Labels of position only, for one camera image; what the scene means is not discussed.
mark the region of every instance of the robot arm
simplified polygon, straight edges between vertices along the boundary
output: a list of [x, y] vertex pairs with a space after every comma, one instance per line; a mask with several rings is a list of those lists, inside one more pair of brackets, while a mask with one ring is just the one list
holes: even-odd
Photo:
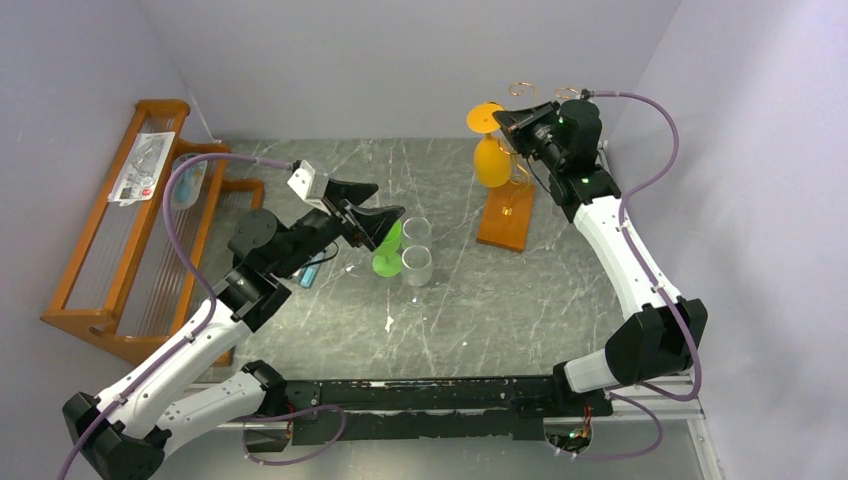
[[[707, 321], [703, 303], [685, 299], [659, 270], [627, 212], [620, 208], [618, 185], [609, 172], [596, 165], [601, 120], [591, 96], [584, 90], [581, 98], [563, 103], [493, 114], [515, 152], [547, 167], [551, 197], [594, 249], [626, 320], [603, 349], [554, 366], [554, 379], [564, 398], [689, 368], [692, 354], [671, 309], [683, 317], [696, 347]], [[624, 238], [624, 228], [632, 248]], [[645, 268], [636, 253], [644, 259]], [[668, 305], [661, 291], [676, 303]]]
[[[214, 287], [183, 327], [147, 360], [96, 397], [78, 393], [62, 411], [74, 441], [113, 400], [121, 406], [105, 416], [81, 452], [104, 479], [148, 478], [162, 461], [193, 438], [242, 416], [288, 413], [287, 382], [257, 361], [227, 381], [179, 399], [221, 354], [259, 329], [291, 295], [279, 278], [291, 277], [342, 237], [353, 247], [374, 250], [404, 213], [403, 207], [362, 208], [377, 185], [332, 180], [299, 162], [289, 185], [314, 208], [291, 227], [264, 209], [248, 212], [229, 242], [233, 269]], [[209, 313], [210, 321], [198, 332]], [[142, 372], [152, 371], [126, 397], [121, 393]]]

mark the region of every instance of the black metal frame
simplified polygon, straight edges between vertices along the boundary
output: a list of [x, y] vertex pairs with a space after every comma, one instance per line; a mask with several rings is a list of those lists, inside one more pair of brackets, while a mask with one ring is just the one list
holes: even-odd
[[[348, 412], [340, 440], [398, 440], [420, 437], [510, 435], [541, 440], [546, 417], [612, 415], [612, 403], [595, 390], [563, 399], [553, 375], [421, 378], [411, 380], [300, 380], [286, 388], [295, 410], [332, 404]], [[328, 441], [339, 416], [294, 420], [298, 445]]]

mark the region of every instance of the metal hook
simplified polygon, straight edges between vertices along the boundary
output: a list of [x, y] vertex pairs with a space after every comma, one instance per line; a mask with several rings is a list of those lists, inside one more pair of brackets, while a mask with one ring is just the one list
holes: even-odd
[[495, 139], [498, 141], [498, 149], [500, 149], [500, 151], [506, 153], [507, 155], [518, 155], [518, 153], [516, 153], [516, 152], [510, 152], [509, 150], [505, 150], [503, 148], [504, 143], [503, 143], [502, 139], [500, 139], [498, 137], [495, 137]]
[[[566, 91], [572, 92], [572, 93], [576, 94], [576, 96], [572, 97], [571, 95], [566, 95], [566, 94], [562, 93], [562, 92], [566, 92]], [[560, 99], [563, 99], [563, 100], [570, 100], [572, 98], [580, 98], [580, 90], [577, 90], [574, 87], [559, 87], [556, 90], [554, 90], [554, 95], [557, 98], [560, 98]]]
[[510, 85], [507, 90], [509, 91], [510, 95], [520, 97], [524, 93], [524, 87], [532, 88], [533, 89], [533, 99], [534, 100], [539, 99], [539, 91], [536, 90], [536, 87], [532, 83], [529, 83], [529, 82], [515, 82], [512, 85]]

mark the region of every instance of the wooden base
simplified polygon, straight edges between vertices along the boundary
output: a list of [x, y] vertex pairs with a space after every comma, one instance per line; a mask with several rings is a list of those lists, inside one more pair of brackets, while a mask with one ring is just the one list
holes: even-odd
[[[536, 189], [533, 185], [513, 185], [507, 183], [498, 188], [489, 189], [489, 197], [483, 209], [477, 242], [493, 247], [506, 248], [521, 253], [527, 245], [527, 230], [530, 228], [530, 216], [533, 214], [533, 197]], [[504, 214], [504, 208], [512, 197], [512, 210]]]

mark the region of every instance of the black cable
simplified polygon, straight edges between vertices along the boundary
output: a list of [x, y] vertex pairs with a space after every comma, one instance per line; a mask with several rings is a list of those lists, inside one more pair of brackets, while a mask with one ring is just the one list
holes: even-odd
[[336, 243], [336, 241], [335, 241], [335, 240], [333, 240], [333, 245], [335, 245], [335, 246], [336, 246], [336, 251], [335, 251], [335, 252], [333, 252], [333, 254], [332, 254], [332, 255], [330, 255], [329, 257], [324, 257], [324, 258], [322, 258], [321, 260], [316, 260], [316, 261], [314, 261], [314, 262], [307, 263], [306, 265], [304, 265], [304, 266], [302, 266], [302, 267], [300, 267], [300, 268], [301, 268], [301, 269], [303, 269], [303, 268], [309, 268], [309, 267], [312, 267], [312, 266], [315, 266], [315, 265], [321, 265], [322, 263], [327, 263], [327, 262], [329, 262], [330, 260], [332, 260], [332, 259], [336, 258], [336, 255], [338, 255], [338, 254], [339, 254], [339, 244], [338, 244], [338, 243]]
[[532, 174], [533, 174], [533, 176], [534, 176], [534, 177], [536, 177], [536, 181], [537, 181], [537, 182], [539, 182], [539, 186], [540, 186], [540, 187], [542, 187], [542, 190], [544, 190], [544, 191], [548, 192], [548, 195], [550, 195], [550, 194], [551, 194], [551, 191], [550, 191], [550, 190], [548, 190], [548, 189], [545, 187], [545, 184], [544, 184], [544, 183], [542, 183], [542, 179], [541, 179], [541, 178], [539, 178], [539, 176], [538, 176], [538, 175], [536, 175], [536, 171], [535, 171], [535, 170], [533, 170], [533, 167], [530, 165], [530, 159], [525, 158], [525, 159], [524, 159], [524, 161], [525, 161], [525, 162], [527, 162], [527, 168], [529, 168], [529, 169], [530, 169], [530, 173], [532, 173]]

